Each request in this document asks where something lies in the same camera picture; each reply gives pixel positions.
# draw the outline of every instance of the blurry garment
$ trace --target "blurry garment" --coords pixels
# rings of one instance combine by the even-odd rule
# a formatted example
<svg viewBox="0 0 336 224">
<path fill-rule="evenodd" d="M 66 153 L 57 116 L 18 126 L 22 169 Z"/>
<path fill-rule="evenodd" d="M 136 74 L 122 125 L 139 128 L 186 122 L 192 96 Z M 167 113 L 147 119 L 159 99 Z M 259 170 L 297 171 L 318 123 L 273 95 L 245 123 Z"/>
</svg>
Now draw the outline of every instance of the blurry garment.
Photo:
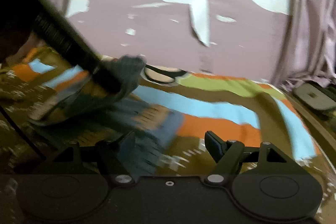
<svg viewBox="0 0 336 224">
<path fill-rule="evenodd" d="M 293 0 L 293 17 L 272 84 L 290 91 L 335 82 L 335 0 Z"/>
</svg>

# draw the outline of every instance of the brown stripe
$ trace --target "brown stripe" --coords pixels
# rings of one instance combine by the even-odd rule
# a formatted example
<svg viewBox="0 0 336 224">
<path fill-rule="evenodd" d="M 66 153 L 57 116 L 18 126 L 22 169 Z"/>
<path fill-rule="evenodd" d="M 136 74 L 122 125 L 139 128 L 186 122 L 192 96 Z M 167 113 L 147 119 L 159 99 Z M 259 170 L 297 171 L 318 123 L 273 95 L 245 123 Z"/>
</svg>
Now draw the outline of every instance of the brown stripe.
<svg viewBox="0 0 336 224">
<path fill-rule="evenodd" d="M 258 115 L 262 141 L 271 142 L 289 157 L 293 156 L 288 131 L 282 114 L 277 103 L 273 100 L 271 95 L 267 93 L 259 93 L 254 98 L 246 98 L 229 91 L 207 91 L 188 88 L 182 85 L 161 86 L 150 83 L 144 79 L 140 80 L 140 85 L 165 92 L 177 93 L 187 98 L 205 102 L 228 102 L 235 105 L 242 105 Z"/>
</svg>

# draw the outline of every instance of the bedsheet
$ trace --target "bedsheet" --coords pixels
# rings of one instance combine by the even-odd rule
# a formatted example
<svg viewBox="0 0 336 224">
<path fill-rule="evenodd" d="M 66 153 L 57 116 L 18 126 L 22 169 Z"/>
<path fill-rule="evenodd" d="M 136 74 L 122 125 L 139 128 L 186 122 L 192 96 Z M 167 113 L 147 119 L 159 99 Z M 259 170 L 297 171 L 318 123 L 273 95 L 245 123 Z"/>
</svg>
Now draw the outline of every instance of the bedsheet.
<svg viewBox="0 0 336 224">
<path fill-rule="evenodd" d="M 102 56 L 102 59 L 113 58 Z M 88 77 L 87 72 L 72 67 L 50 47 L 34 48 L 23 62 L 0 72 L 1 105 L 22 128 L 26 128 L 27 114 L 33 109 L 41 107 L 56 92 Z M 108 96 L 91 81 L 81 92 L 99 98 Z M 259 147 L 262 141 L 269 141 L 321 183 L 324 199 L 316 219 L 321 223 L 334 219 L 335 168 L 285 95 L 275 87 L 245 78 L 146 65 L 130 98 L 171 109 L 182 116 L 182 122 L 174 128 L 174 138 L 158 155 L 155 166 L 158 175 L 209 173 L 215 162 L 204 145 L 207 130 L 223 140 L 235 139 L 246 146 Z M 20 154 L 23 143 L 2 117 L 0 130 L 1 148 Z M 66 133 L 56 129 L 37 133 L 61 148 L 72 140 L 82 146 L 93 145 L 110 138 L 115 130 L 112 126 L 83 123 Z M 244 164 L 242 172 L 256 165 Z"/>
</svg>

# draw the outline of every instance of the silver bolt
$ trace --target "silver bolt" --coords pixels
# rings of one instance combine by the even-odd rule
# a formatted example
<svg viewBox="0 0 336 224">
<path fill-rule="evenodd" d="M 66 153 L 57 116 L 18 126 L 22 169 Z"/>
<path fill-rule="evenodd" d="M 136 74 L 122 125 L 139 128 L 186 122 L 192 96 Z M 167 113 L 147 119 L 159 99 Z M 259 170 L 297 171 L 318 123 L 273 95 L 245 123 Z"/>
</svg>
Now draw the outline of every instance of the silver bolt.
<svg viewBox="0 0 336 224">
<path fill-rule="evenodd" d="M 221 175 L 209 175 L 207 179 L 212 183 L 221 183 L 224 180 L 224 177 Z"/>
<path fill-rule="evenodd" d="M 173 181 L 167 181 L 167 182 L 166 182 L 166 185 L 167 185 L 167 186 L 173 186 L 174 184 L 175 184 L 175 183 L 174 183 Z"/>
<path fill-rule="evenodd" d="M 132 177 L 129 175 L 118 175 L 115 177 L 116 182 L 129 183 L 132 181 Z"/>
</svg>

